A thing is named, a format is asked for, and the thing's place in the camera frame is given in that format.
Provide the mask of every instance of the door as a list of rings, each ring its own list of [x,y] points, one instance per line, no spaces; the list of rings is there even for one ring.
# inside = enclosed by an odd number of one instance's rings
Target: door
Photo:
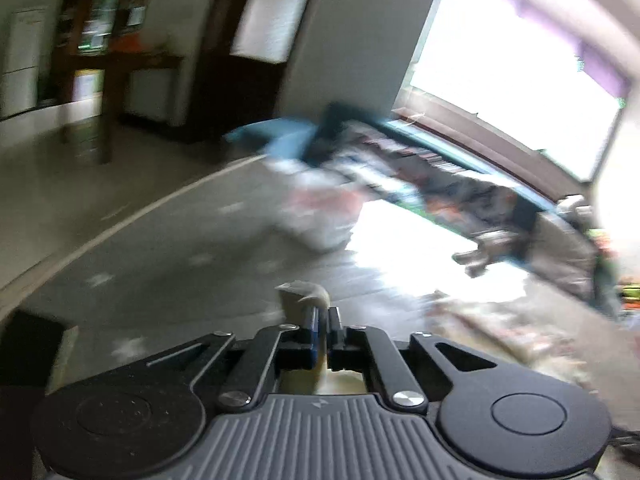
[[[308,0],[213,0],[188,117],[193,139],[273,117]]]

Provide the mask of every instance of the door glass panel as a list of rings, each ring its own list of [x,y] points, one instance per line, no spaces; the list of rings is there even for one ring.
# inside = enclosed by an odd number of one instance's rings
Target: door glass panel
[[[306,0],[247,0],[232,56],[285,62]]]

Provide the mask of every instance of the tiled floor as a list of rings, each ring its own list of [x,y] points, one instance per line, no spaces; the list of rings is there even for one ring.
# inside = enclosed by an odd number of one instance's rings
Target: tiled floor
[[[112,163],[96,165],[93,126],[78,124],[69,144],[51,132],[0,152],[0,288],[216,169],[193,146],[124,126]]]

